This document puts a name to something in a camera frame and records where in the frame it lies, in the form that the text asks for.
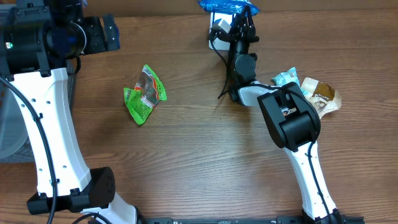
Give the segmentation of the light teal snack packet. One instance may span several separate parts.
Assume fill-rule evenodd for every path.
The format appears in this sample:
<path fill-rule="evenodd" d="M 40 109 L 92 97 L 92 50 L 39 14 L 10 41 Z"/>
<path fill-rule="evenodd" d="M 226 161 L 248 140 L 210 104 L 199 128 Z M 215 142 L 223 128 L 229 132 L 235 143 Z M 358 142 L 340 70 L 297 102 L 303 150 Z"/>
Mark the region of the light teal snack packet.
<path fill-rule="evenodd" d="M 281 72 L 275 77 L 271 78 L 271 80 L 278 86 L 283 86 L 288 83 L 296 83 L 297 85 L 300 85 L 299 78 L 297 76 L 297 71 L 295 67 L 290 68 L 286 72 Z"/>

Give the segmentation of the blue Oreo cookie pack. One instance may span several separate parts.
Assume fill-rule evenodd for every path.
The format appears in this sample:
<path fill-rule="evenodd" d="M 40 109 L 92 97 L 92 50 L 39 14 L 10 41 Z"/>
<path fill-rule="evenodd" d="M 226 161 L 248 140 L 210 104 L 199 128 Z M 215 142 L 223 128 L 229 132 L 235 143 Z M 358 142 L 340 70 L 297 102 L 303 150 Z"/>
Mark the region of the blue Oreo cookie pack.
<path fill-rule="evenodd" d="M 240 14 L 246 6 L 249 6 L 253 16 L 259 13 L 259 9 L 250 0 L 200 0 L 197 3 L 206 12 Z"/>

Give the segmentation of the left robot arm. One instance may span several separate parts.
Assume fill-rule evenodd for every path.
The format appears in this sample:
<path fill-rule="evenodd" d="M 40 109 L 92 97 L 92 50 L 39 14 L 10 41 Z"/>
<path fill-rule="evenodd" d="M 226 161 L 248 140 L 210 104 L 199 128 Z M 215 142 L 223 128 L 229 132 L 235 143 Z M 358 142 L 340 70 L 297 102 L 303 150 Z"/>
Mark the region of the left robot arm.
<path fill-rule="evenodd" d="M 1 26 L 1 81 L 18 102 L 35 159 L 31 214 L 68 210 L 99 223 L 140 222 L 116 193 L 111 168 L 86 165 L 68 100 L 67 62 L 119 48 L 113 16 L 86 17 L 83 1 L 18 0 Z"/>

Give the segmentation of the brown paper bread bag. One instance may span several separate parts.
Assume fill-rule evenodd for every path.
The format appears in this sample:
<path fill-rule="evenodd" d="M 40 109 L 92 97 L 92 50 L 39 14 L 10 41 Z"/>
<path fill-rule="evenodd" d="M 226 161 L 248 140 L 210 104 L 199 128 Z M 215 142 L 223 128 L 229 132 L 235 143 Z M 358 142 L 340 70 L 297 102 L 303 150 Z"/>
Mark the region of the brown paper bread bag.
<path fill-rule="evenodd" d="M 342 106 L 341 95 L 329 84 L 306 77 L 301 89 L 304 97 L 313 105 L 320 118 Z"/>

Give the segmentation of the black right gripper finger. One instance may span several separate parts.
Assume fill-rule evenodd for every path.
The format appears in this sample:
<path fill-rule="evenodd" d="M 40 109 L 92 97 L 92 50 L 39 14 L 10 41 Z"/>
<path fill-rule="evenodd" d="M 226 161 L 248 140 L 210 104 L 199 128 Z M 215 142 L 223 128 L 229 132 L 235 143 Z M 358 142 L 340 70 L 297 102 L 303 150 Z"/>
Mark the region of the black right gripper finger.
<path fill-rule="evenodd" d="M 244 16 L 242 14 L 236 14 L 233 17 L 233 21 L 231 23 L 231 31 L 239 31 L 243 22 L 244 22 Z"/>
<path fill-rule="evenodd" d="M 248 34 L 255 34 L 256 33 L 256 28 L 254 26 L 254 22 L 253 22 L 253 19 L 252 19 L 251 7 L 248 4 L 245 5 L 245 8 L 244 8 L 244 16 L 246 17 L 244 25 L 246 27 L 247 33 Z"/>

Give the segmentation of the green snack packet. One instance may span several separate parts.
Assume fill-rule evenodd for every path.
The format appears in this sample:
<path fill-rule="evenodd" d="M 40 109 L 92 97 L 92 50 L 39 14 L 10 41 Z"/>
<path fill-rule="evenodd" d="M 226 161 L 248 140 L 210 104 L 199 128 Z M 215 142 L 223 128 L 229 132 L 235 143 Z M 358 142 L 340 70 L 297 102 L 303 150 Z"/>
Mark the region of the green snack packet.
<path fill-rule="evenodd" d="M 167 101 L 167 93 L 159 77 L 144 65 L 134 88 L 124 88 L 124 102 L 137 125 L 143 125 L 160 101 Z"/>

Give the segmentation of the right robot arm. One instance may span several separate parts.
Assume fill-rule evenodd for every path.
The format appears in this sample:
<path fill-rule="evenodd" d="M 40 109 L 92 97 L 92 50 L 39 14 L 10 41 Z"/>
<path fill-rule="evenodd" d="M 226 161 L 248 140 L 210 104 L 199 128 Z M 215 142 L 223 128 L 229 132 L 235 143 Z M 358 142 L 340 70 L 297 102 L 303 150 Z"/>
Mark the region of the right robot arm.
<path fill-rule="evenodd" d="M 258 106 L 276 146 L 283 149 L 297 178 L 302 195 L 304 223 L 342 223 L 343 218 L 331 198 L 318 158 L 317 139 L 321 131 L 318 113 L 295 82 L 265 85 L 256 79 L 257 55 L 249 52 L 259 41 L 251 14 L 244 4 L 230 24 L 213 23 L 209 40 L 228 42 L 226 82 L 223 93 L 243 106 Z"/>

